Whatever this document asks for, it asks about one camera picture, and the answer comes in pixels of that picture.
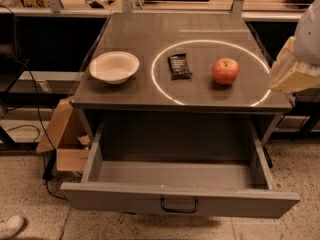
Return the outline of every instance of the apple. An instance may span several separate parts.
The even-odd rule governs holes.
[[[212,79],[220,85],[230,85],[238,77],[240,67],[234,59],[219,58],[211,68]]]

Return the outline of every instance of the terrazzo floor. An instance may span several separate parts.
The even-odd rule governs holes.
[[[37,117],[7,117],[4,129],[21,124],[38,126]],[[50,118],[50,111],[45,120]],[[32,127],[10,131],[17,141],[33,141]],[[59,187],[79,181],[74,174],[55,173],[42,180],[43,157],[29,152],[0,152],[0,220],[12,214],[26,218],[14,239],[194,239],[194,240],[319,240],[320,141],[272,140],[267,150],[273,162],[274,185],[279,191],[298,192],[301,201],[280,219],[132,215],[81,211],[72,208]]]

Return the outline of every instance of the shoe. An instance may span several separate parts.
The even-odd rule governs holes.
[[[0,221],[0,239],[9,239],[18,233],[24,224],[24,218],[14,215]]]

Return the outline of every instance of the brown box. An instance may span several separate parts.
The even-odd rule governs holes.
[[[89,150],[83,149],[79,138],[86,135],[78,113],[70,104],[71,98],[60,100],[54,111],[50,123],[37,146],[37,153],[57,151],[57,170],[84,170]]]

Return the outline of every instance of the white bowl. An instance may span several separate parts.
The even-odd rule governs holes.
[[[139,60],[127,52],[108,52],[95,58],[89,66],[90,74],[109,84],[121,84],[139,68]]]

